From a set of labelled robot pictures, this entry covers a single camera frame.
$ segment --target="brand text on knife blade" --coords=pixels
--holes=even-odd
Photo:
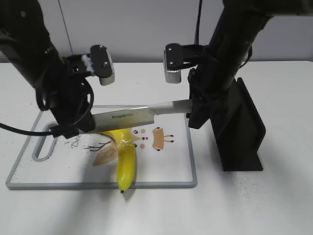
[[[129,117],[129,116],[133,116],[134,114],[123,114],[123,115],[112,115],[112,118],[125,118],[125,117]]]

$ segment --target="white table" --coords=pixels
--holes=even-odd
[[[108,87],[89,78],[95,104],[188,97],[187,71],[181,84],[170,85],[162,64],[115,70]],[[313,64],[251,62],[238,75],[267,128],[263,172],[223,172],[208,122],[191,130],[195,188],[11,191],[4,181],[26,137],[0,130],[0,234],[313,234]],[[0,122],[30,129],[38,113],[34,91],[10,64],[0,64],[0,76]]]

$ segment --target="knife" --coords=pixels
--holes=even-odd
[[[155,115],[184,114],[191,113],[191,110],[192,100],[186,99],[95,114],[93,115],[95,129],[87,134],[153,124]]]

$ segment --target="cartoon print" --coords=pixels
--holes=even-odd
[[[154,141],[153,141],[152,147],[156,151],[161,151],[161,149],[163,150],[165,142],[169,142],[169,143],[173,143],[174,142],[174,141],[168,141],[168,140],[165,139],[165,137],[174,137],[174,136],[173,135],[165,136],[163,128],[157,127],[152,132],[153,132],[153,136],[154,136]]]
[[[133,141],[133,143],[134,143],[135,148],[138,147],[138,145],[135,143],[135,141],[138,141],[138,140],[147,141],[147,140],[149,139],[148,137],[138,137],[138,136],[136,136],[136,135],[138,134],[138,131],[137,131],[137,130],[133,130],[133,131],[132,131],[132,129],[129,128],[129,129],[128,129],[128,132],[131,134],[131,138],[132,138],[132,141]],[[146,129],[141,129],[140,132],[141,132],[142,134],[145,134],[145,133],[146,133]],[[141,149],[144,149],[145,147],[146,147],[146,145],[145,145],[144,143],[142,143],[142,144],[140,145],[140,148],[141,148]]]
[[[147,132],[146,129],[141,129],[140,133],[138,132],[138,130],[133,129],[133,128],[129,128],[128,131],[131,135],[131,139],[132,139],[132,142],[134,143],[135,148],[144,149],[146,145],[144,143],[139,144],[138,142],[148,141],[149,138],[146,136],[139,137],[138,135],[140,135],[140,133],[146,134]],[[166,137],[174,137],[174,135],[165,136],[163,128],[157,127],[152,131],[152,133],[154,137],[152,148],[154,148],[156,151],[161,151],[161,149],[163,150],[165,142],[170,142],[170,143],[174,142],[174,140],[165,139]],[[93,166],[109,163],[118,157],[117,147],[114,141],[109,141],[107,143],[99,143],[99,144],[100,146],[88,146],[87,148],[85,148],[85,149],[89,149],[89,151],[92,151],[92,152],[99,151],[96,159],[94,160],[92,164]]]

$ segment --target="yellow banana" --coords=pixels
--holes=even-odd
[[[132,184],[136,168],[136,150],[131,135],[127,129],[101,132],[111,137],[117,146],[117,185],[121,193],[125,192]]]

